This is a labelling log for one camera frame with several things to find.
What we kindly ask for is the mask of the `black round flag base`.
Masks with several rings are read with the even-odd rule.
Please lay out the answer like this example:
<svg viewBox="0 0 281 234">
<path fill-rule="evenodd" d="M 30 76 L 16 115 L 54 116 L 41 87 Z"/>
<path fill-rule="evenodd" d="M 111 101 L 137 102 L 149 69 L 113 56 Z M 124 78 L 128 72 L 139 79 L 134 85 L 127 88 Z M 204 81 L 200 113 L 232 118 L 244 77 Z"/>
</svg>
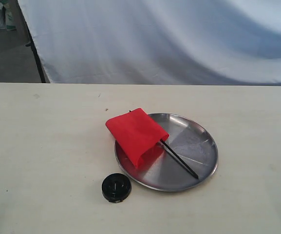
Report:
<svg viewBox="0 0 281 234">
<path fill-rule="evenodd" d="M 121 173 L 108 175 L 101 186 L 104 198 L 111 203 L 119 203 L 125 200 L 130 195 L 131 189 L 129 178 Z"/>
</svg>

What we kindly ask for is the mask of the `round stainless steel plate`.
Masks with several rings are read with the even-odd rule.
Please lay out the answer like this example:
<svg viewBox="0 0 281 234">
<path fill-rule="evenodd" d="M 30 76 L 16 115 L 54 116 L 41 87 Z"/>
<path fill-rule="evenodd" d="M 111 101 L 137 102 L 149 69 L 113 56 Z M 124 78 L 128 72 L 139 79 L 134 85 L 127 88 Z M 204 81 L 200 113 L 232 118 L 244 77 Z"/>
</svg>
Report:
<svg viewBox="0 0 281 234">
<path fill-rule="evenodd" d="M 150 189 L 179 192 L 196 187 L 211 177 L 218 165 L 218 149 L 210 133 L 198 123 L 176 114 L 154 113 L 169 137 L 167 146 L 157 143 L 135 168 L 118 143 L 115 156 L 122 171 Z"/>
</svg>

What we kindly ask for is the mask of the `white backdrop cloth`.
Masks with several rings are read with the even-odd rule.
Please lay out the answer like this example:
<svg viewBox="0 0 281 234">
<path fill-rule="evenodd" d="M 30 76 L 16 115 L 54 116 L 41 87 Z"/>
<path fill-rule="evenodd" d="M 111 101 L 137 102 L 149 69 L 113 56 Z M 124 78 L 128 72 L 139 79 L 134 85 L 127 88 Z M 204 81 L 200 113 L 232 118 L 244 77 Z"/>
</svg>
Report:
<svg viewBox="0 0 281 234">
<path fill-rule="evenodd" d="M 281 0 L 21 0 L 52 83 L 281 85 Z"/>
</svg>

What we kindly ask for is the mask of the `black backdrop stand pole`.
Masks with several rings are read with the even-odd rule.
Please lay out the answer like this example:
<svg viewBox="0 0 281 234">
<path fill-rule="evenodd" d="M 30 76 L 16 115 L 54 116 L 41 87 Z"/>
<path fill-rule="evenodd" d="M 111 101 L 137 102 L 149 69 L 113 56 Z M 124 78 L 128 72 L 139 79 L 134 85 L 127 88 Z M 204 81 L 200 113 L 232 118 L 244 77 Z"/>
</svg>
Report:
<svg viewBox="0 0 281 234">
<path fill-rule="evenodd" d="M 46 78 L 45 78 L 45 74 L 44 74 L 44 71 L 43 71 L 43 68 L 42 68 L 41 60 L 40 60 L 40 58 L 38 56 L 37 49 L 36 49 L 34 41 L 32 39 L 30 30 L 29 29 L 27 29 L 27 30 L 28 30 L 29 42 L 25 46 L 26 47 L 30 47 L 30 49 L 31 49 L 31 51 L 33 53 L 33 56 L 34 56 L 34 59 L 35 59 L 35 63 L 36 63 L 36 66 L 37 66 L 37 71 L 38 71 L 41 83 L 47 83 L 46 82 Z"/>
</svg>

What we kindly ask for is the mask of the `red flag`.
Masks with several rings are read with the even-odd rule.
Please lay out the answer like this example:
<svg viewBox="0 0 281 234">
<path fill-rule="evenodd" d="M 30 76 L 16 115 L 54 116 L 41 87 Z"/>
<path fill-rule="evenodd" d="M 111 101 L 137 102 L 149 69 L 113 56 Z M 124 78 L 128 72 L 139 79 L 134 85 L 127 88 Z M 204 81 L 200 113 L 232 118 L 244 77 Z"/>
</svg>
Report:
<svg viewBox="0 0 281 234">
<path fill-rule="evenodd" d="M 126 114 L 113 117 L 106 121 L 106 127 L 122 148 L 134 168 L 138 169 L 152 162 L 161 150 L 161 144 L 175 160 L 184 166 L 195 179 L 199 176 L 177 153 L 166 143 L 169 133 L 154 121 L 143 109 L 137 108 Z"/>
</svg>

